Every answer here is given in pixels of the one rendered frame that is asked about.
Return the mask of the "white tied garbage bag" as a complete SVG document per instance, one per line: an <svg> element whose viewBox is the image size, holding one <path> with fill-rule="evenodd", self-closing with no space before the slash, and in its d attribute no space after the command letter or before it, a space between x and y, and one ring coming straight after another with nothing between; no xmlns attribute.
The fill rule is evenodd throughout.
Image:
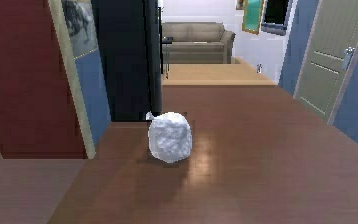
<svg viewBox="0 0 358 224"><path fill-rule="evenodd" d="M149 151L156 159L175 163L188 158L193 141L191 127L187 119L177 112L166 112L154 116L146 114L150 121L148 129Z"/></svg>

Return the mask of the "tall black cabinet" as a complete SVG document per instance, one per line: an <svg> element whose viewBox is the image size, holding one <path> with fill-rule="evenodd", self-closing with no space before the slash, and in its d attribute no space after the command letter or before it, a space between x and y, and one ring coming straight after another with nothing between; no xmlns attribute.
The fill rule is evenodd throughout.
<svg viewBox="0 0 358 224"><path fill-rule="evenodd" d="M113 122L162 111L158 0L91 0Z"/></svg>

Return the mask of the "brown sofa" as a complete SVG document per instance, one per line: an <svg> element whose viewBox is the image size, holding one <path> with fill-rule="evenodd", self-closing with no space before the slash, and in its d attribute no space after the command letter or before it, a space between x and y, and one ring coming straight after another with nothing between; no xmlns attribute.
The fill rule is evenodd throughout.
<svg viewBox="0 0 358 224"><path fill-rule="evenodd" d="M230 64L236 34L217 22L165 22L164 37L172 43L163 45L171 64Z"/></svg>

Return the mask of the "teal gold framed picture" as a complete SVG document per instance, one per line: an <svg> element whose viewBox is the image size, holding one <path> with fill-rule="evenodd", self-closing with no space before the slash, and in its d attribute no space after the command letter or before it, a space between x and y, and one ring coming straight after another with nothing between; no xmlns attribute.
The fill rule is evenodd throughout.
<svg viewBox="0 0 358 224"><path fill-rule="evenodd" d="M251 34L258 34L264 0L244 0L244 14L242 30Z"/></svg>

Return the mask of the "dark grey framed window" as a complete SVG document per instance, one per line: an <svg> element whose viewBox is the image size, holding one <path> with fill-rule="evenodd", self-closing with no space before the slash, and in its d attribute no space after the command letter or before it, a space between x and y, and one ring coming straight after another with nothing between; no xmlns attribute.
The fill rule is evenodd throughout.
<svg viewBox="0 0 358 224"><path fill-rule="evenodd" d="M266 0L261 30L285 36L293 0Z"/></svg>

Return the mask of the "beige panelled room door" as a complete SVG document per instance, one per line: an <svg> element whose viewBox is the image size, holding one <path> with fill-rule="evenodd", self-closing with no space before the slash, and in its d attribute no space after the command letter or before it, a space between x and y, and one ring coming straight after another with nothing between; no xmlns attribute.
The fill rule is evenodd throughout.
<svg viewBox="0 0 358 224"><path fill-rule="evenodd" d="M343 51L358 45L358 0L321 0L300 70L296 99L327 122L347 70Z"/></svg>

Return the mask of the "grey framed wall picture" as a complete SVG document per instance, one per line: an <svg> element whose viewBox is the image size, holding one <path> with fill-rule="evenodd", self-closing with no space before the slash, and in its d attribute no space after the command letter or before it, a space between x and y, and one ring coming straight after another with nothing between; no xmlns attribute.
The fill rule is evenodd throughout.
<svg viewBox="0 0 358 224"><path fill-rule="evenodd" d="M61 0L73 55L83 57L98 47L91 0Z"/></svg>

